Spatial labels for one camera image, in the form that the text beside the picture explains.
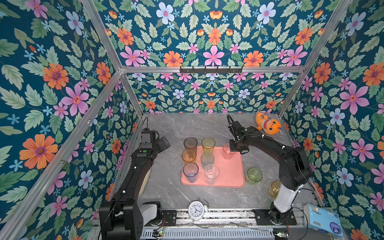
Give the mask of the clear transparent cup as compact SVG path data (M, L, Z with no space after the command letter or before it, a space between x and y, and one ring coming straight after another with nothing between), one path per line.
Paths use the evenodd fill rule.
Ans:
M209 186L212 186L216 183L219 175L220 175L220 169L217 165L210 164L206 165L204 168L204 175L206 178L206 182Z

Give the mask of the yellow short cup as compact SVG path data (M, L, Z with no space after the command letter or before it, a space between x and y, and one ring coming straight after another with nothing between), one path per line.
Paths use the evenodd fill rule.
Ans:
M280 181L273 181L269 188L269 196L271 198L276 198L279 194L279 191L281 189L282 183Z

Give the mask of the yellow transparent cup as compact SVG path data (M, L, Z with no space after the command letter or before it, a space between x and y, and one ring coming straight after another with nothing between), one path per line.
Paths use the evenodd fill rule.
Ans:
M196 161L197 153L193 149L185 149L182 153L184 163L193 163Z

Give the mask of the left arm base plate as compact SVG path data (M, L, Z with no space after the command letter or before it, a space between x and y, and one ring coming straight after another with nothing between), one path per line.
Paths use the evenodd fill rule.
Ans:
M176 210L163 210L153 220L151 220L147 226L151 227L163 227L163 226L175 226L177 220Z

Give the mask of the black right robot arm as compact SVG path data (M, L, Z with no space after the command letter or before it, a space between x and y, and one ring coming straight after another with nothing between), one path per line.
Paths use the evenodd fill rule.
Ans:
M268 218L275 225L284 223L290 217L299 190L314 175L305 148L284 145L263 134L255 127L244 128L230 115L227 115L227 120L228 129L233 135L229 141L232 152L239 152L244 155L249 152L249 147L252 146L279 163L279 180L282 185L271 204Z

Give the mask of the green short cup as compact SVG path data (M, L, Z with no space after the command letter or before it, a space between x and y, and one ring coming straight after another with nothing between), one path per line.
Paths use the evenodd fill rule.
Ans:
M251 167L247 170L246 181L249 185L255 185L263 179L263 173L259 168Z

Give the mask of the green tall transparent cup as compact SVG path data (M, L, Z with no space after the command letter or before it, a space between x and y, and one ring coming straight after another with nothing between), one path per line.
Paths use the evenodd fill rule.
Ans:
M202 149L203 153L213 154L216 146L216 141L211 137L206 137L202 139Z

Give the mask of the grey transparent cup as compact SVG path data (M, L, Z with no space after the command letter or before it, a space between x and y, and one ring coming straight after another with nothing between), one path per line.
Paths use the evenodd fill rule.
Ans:
M196 138L188 137L184 140L184 147L186 150L194 150L197 152L198 141Z

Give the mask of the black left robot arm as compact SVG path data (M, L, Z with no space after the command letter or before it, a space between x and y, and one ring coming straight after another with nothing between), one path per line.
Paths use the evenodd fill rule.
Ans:
M141 132L142 141L131 155L131 165L116 196L110 202L102 203L100 214L101 240L138 240L143 227L158 219L159 202L139 207L138 198L145 177L151 170L157 155L170 147L166 137L149 128Z

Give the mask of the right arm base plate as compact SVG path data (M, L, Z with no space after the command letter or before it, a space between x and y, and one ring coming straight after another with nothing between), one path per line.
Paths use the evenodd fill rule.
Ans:
M297 221L292 210L286 213L280 213L277 209L254 209L258 226L296 226Z

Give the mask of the blue transparent cup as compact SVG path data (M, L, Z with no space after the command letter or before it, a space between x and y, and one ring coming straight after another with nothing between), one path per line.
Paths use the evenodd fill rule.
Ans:
M197 180L199 173L199 167L196 163L186 163L183 167L183 175L190 183L194 183Z

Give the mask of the pink transparent cup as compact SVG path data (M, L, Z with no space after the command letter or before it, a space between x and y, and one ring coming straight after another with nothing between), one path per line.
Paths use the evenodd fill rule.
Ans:
M230 144L229 143L226 143L224 146L223 146L223 157L224 159L226 160L229 160L231 159L234 155L235 155L236 152L232 152L231 151L231 148L230 148Z

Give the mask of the teal frosted cup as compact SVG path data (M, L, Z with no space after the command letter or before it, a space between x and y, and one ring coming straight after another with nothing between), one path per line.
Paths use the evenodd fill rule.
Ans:
M213 164L214 161L215 161L215 156L212 153L203 153L201 156L201 164L202 164L203 169L207 165Z

